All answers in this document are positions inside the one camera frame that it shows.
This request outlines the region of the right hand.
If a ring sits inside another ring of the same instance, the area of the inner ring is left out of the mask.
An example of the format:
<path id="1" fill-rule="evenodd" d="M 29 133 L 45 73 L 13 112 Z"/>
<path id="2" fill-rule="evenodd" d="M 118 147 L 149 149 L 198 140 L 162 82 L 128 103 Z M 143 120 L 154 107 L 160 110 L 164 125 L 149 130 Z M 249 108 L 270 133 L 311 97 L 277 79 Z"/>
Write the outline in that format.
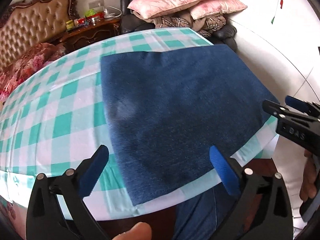
<path id="1" fill-rule="evenodd" d="M 305 150 L 304 157 L 306 157 L 307 160 L 304 166 L 303 182 L 299 196 L 303 202 L 306 202 L 309 198 L 313 199 L 317 194 L 317 189 L 315 187 L 317 172 L 312 154 Z"/>

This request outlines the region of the left hand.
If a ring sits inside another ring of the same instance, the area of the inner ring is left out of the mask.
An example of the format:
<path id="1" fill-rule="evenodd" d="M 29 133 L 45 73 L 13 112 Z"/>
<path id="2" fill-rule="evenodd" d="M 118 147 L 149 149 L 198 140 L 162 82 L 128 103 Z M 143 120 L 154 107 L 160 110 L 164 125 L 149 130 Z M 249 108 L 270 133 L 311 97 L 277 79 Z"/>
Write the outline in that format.
<path id="1" fill-rule="evenodd" d="M 113 238 L 113 240 L 151 240 L 152 229 L 148 223 L 139 222 L 129 231 L 121 233 Z"/>

